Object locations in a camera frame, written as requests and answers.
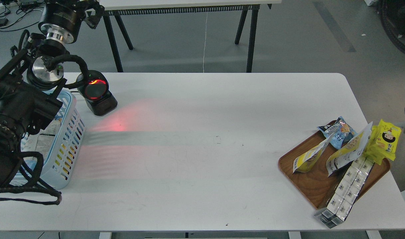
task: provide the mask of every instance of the white cable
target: white cable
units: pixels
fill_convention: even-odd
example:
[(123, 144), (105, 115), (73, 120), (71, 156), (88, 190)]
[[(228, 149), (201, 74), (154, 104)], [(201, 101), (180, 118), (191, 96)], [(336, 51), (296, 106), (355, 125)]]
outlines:
[(202, 57), (202, 73), (204, 73), (205, 46), (207, 43), (207, 20), (208, 20), (208, 12), (207, 12), (207, 16), (205, 18), (205, 41), (204, 41), (204, 56)]

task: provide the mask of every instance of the black table leg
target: black table leg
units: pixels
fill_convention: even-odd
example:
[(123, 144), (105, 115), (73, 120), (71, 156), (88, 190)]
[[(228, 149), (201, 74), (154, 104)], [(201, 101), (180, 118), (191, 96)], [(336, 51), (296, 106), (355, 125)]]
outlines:
[(103, 16), (103, 21), (105, 23), (109, 44), (111, 45), (111, 51), (114, 57), (115, 66), (117, 67), (118, 72), (123, 72), (120, 56), (118, 54), (117, 43), (115, 42), (114, 32), (112, 30), (111, 20), (109, 19), (109, 16)]
[(240, 20), (239, 20), (239, 26), (237, 27), (237, 33), (236, 33), (236, 38), (235, 38), (235, 44), (239, 44), (240, 36), (242, 35), (242, 29), (243, 25), (245, 24), (245, 19), (246, 19), (246, 14), (248, 13), (248, 10), (242, 10), (242, 13), (240, 14)]
[(251, 14), (251, 28), (249, 30), (249, 45), (248, 45), (248, 60), (246, 61), (246, 72), (252, 72), (252, 59), (254, 57), (254, 44), (255, 44), (255, 32), (257, 31), (257, 18), (258, 8), (252, 10)]
[(130, 38), (128, 37), (127, 31), (125, 29), (124, 23), (122, 22), (121, 16), (115, 15), (114, 17), (117, 21), (118, 26), (120, 27), (120, 31), (123, 34), (123, 37), (124, 37), (125, 43), (127, 44), (128, 49), (133, 50), (133, 45), (131, 44)]

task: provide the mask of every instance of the snack bag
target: snack bag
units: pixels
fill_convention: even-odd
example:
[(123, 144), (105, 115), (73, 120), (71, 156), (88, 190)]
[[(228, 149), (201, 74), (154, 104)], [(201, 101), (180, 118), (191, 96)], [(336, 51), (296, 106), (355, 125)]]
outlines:
[(352, 138), (344, 147), (329, 156), (326, 161), (328, 176), (362, 155), (369, 142), (371, 128), (372, 122), (368, 124), (361, 133)]
[(350, 141), (350, 139), (357, 134), (356, 131), (345, 122), (342, 116), (340, 116), (334, 124), (319, 126), (317, 128), (323, 133), (325, 138), (334, 134), (331, 144), (336, 149), (340, 149), (342, 144)]
[(381, 120), (366, 148), (366, 157), (381, 165), (384, 158), (395, 160), (395, 150), (400, 137), (401, 129), (395, 125)]
[(301, 173), (307, 173), (310, 171), (317, 160), (320, 158), (322, 153), (325, 151), (325, 148), (328, 146), (329, 142), (331, 142), (333, 134), (331, 134), (327, 139), (320, 142), (320, 144), (316, 145), (315, 147), (311, 148), (309, 151), (301, 154), (294, 160), (293, 170), (292, 173), (295, 171)]

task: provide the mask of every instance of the table leg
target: table leg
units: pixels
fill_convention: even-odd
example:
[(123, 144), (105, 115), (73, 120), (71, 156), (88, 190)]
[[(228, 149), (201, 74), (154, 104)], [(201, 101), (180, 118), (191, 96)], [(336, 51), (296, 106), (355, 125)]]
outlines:
[(249, 30), (248, 60), (246, 61), (246, 72), (252, 72), (252, 59), (254, 57), (255, 32), (257, 31), (258, 9), (253, 9), (251, 14), (251, 28)]
[(369, 239), (382, 239), (381, 234), (377, 230), (367, 230), (366, 233), (368, 234)]
[(109, 19), (109, 16), (103, 16), (103, 21), (105, 23), (109, 44), (111, 45), (111, 51), (114, 57), (115, 66), (117, 67), (118, 72), (123, 72), (120, 56), (118, 53), (117, 43), (115, 42), (114, 32), (112, 30), (111, 20)]
[(246, 19), (246, 14), (248, 13), (248, 10), (242, 10), (242, 13), (240, 14), (240, 20), (239, 20), (239, 26), (237, 27), (237, 33), (236, 33), (236, 38), (235, 38), (235, 44), (239, 44), (240, 36), (242, 35), (242, 29), (243, 25), (245, 24), (245, 19)]
[(112, 232), (101, 232), (99, 233), (99, 239), (111, 239)]
[(289, 239), (301, 239), (301, 234), (299, 231), (289, 231), (288, 236)]
[(121, 16), (114, 16), (115, 20), (117, 21), (118, 26), (120, 27), (120, 31), (123, 34), (125, 43), (129, 50), (133, 50), (133, 45), (131, 44), (130, 38), (127, 34), (127, 30), (125, 29), (124, 23), (122, 22)]

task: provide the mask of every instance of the silver metal part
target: silver metal part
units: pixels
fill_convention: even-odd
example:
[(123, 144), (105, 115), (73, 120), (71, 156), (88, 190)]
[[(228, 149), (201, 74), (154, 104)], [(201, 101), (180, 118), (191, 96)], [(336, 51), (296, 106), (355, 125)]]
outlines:
[(61, 44), (70, 44), (74, 41), (74, 37), (67, 30), (54, 24), (43, 24), (40, 30), (46, 35), (46, 39), (52, 39)]
[(48, 71), (43, 63), (42, 57), (34, 61), (32, 70), (34, 76), (43, 82), (55, 82), (64, 76), (64, 67), (62, 65), (58, 64), (55, 70)]

